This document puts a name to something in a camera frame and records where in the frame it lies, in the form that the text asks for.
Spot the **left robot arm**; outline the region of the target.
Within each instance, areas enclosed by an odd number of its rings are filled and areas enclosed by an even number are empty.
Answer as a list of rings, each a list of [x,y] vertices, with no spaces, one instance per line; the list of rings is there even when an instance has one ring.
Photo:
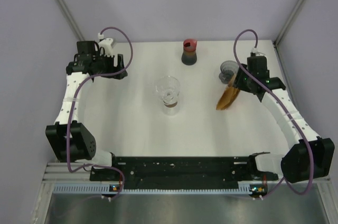
[[[66,67],[67,86],[60,112],[52,125],[45,129],[46,137],[60,162],[79,162],[100,165],[101,173],[109,180],[119,176],[120,168],[113,163],[111,152],[97,147],[95,137],[84,125],[87,95],[95,74],[105,78],[123,79],[122,54],[113,55],[115,40],[77,42],[77,54]]]

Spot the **glass beaker with brown band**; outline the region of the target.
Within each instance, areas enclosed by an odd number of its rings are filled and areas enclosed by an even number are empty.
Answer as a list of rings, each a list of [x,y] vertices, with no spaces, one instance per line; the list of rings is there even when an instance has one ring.
[[[163,103],[162,105],[163,113],[168,116],[176,115],[179,112],[179,110],[180,110],[180,105],[178,101],[172,104]]]

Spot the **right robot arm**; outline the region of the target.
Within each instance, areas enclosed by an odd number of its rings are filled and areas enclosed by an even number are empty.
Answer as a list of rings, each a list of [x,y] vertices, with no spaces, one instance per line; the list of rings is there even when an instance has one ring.
[[[254,94],[271,113],[284,134],[289,150],[285,154],[272,151],[256,154],[247,165],[247,174],[257,180],[266,172],[283,176],[288,182],[308,180],[329,174],[335,146],[330,138],[322,138],[311,129],[292,103],[286,87],[278,77],[270,77],[267,59],[251,54],[237,72],[234,87]]]

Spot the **clear glass dripper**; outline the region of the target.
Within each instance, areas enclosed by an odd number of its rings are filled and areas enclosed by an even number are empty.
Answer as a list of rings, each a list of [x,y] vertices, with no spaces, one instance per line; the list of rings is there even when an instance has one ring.
[[[178,102],[180,90],[181,84],[173,76],[161,77],[155,83],[156,97],[167,106]]]

